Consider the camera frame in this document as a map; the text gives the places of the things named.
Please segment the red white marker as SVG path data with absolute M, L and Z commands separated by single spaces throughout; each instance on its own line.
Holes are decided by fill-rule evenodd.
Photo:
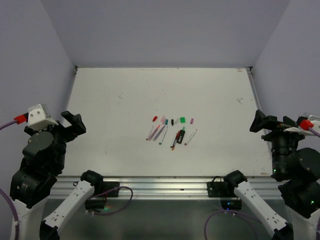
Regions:
M 153 128 L 154 128 L 154 126 L 152 125 L 151 128 L 150 128 L 150 131 L 149 131 L 149 133 L 148 133 L 148 135 L 147 135 L 147 137 L 146 137 L 146 140 L 147 140 L 147 141 L 149 140 L 149 137 L 150 137 L 150 135 L 151 135 L 152 132 L 153 132 Z

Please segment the pink clear pen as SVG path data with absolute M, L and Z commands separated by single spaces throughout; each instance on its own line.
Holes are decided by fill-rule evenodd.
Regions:
M 154 135 L 155 135 L 156 132 L 159 130 L 159 128 L 160 128 L 160 125 L 158 125 L 158 126 L 152 131 L 152 133 L 151 133 L 150 136 L 148 137 L 148 140 L 149 140 L 149 141 L 154 137 Z

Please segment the teal white marker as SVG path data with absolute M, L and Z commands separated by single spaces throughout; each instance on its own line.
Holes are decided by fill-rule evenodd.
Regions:
M 159 141 L 159 143 L 158 143 L 159 145 L 162 145 L 162 144 L 163 144 L 163 141 L 164 141 L 164 138 L 165 138 L 165 136 L 166 136 L 167 131 L 168 131 L 168 126 L 165 126 L 164 132 L 163 132 L 163 134 L 162 134 L 162 136 L 161 136 L 161 139 L 160 139 L 160 141 Z

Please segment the clear pink pen cap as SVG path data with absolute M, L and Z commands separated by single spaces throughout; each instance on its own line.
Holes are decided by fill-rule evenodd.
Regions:
M 165 115 L 163 115 L 160 121 L 164 124 L 164 123 L 165 123 L 165 121 L 166 121 L 166 116 L 165 116 Z

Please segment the pink white marker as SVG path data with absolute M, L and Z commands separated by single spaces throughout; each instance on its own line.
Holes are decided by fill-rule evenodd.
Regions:
M 184 143 L 184 145 L 185 146 L 187 146 L 189 143 L 190 143 L 190 141 L 192 140 L 192 138 L 195 136 L 195 134 L 197 133 L 197 129 L 195 129 L 193 132 L 192 132 L 192 134 L 187 138 L 187 140 L 185 141 L 185 143 Z

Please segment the green highlighter cap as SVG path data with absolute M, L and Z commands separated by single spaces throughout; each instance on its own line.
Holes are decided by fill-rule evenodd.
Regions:
M 186 118 L 185 118 L 185 117 L 180 117 L 180 122 L 181 122 L 182 124 L 184 124 L 184 123 L 186 122 Z

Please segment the green black highlighter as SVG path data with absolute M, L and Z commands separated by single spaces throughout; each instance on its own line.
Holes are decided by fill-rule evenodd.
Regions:
M 185 127 L 183 127 L 180 131 L 179 131 L 179 134 L 178 134 L 178 138 L 177 138 L 177 144 L 181 144 L 182 141 L 183 141 L 183 138 L 185 136 L 185 133 L 186 133 L 186 129 Z

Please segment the orange clear pen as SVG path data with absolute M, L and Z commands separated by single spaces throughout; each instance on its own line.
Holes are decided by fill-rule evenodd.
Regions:
M 177 140 L 178 140 L 178 138 L 179 138 L 179 135 L 177 136 L 177 138 L 176 138 L 176 140 L 175 140 L 175 142 L 174 142 L 174 145 L 173 145 L 173 147 L 171 148 L 172 151 L 173 151 L 174 148 L 175 148 L 175 145 L 176 145 L 176 143 L 177 143 Z

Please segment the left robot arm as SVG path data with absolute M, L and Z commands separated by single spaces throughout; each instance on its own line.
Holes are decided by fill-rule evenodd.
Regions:
M 41 109 L 23 115 L 27 118 L 24 132 L 30 137 L 22 150 L 20 168 L 10 184 L 12 240 L 58 240 L 68 221 L 85 201 L 103 193 L 103 176 L 87 170 L 59 207 L 43 217 L 51 189 L 65 166 L 67 143 L 86 133 L 80 114 L 73 115 L 66 110 L 61 116 L 69 122 L 68 127 L 48 118 Z

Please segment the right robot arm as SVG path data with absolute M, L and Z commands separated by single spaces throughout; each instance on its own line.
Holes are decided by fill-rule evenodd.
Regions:
M 254 213 L 273 240 L 318 240 L 320 238 L 320 153 L 310 148 L 298 148 L 306 136 L 320 135 L 317 115 L 300 116 L 292 120 L 255 112 L 249 128 L 257 133 L 268 130 L 261 139 L 271 144 L 272 175 L 280 185 L 278 190 L 289 210 L 291 222 L 279 216 L 254 190 L 239 170 L 223 178 L 223 192 L 240 198 Z

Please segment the left black base bracket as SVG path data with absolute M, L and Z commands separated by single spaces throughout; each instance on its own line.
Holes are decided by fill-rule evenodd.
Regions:
M 113 188 L 105 188 L 102 190 L 97 190 L 94 185 L 87 181 L 79 181 L 74 188 L 74 190 L 71 192 L 70 196 L 75 198 L 82 198 L 82 199 L 91 199 L 91 198 L 97 198 L 105 195 L 109 195 L 110 193 L 114 191 L 118 191 L 119 186 L 113 187 Z

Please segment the black base bracket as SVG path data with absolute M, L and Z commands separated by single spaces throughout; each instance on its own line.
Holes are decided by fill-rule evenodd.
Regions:
M 206 183 L 207 195 L 209 198 L 235 198 L 236 195 L 228 190 L 220 176 L 215 176 Z
M 71 192 L 70 196 L 75 198 L 82 198 L 82 199 L 91 199 L 91 198 L 97 198 L 105 195 L 109 195 L 110 193 L 114 191 L 118 191 L 119 186 L 113 187 L 113 188 L 105 188 L 102 190 L 97 190 L 94 185 L 87 181 L 79 181 L 74 188 L 74 190 Z

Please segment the right black base bracket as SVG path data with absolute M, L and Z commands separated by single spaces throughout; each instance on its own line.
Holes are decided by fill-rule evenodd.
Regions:
M 235 198 L 236 195 L 228 190 L 220 176 L 215 176 L 206 183 L 207 195 L 209 198 Z

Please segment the aluminium mounting rail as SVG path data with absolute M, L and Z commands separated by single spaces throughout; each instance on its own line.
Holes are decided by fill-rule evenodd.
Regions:
M 133 190 L 134 200 L 206 200 L 207 182 L 213 178 L 187 177 L 131 177 L 105 178 L 105 182 L 118 182 Z M 248 178 L 253 189 L 264 200 L 280 200 L 279 183 L 270 177 Z

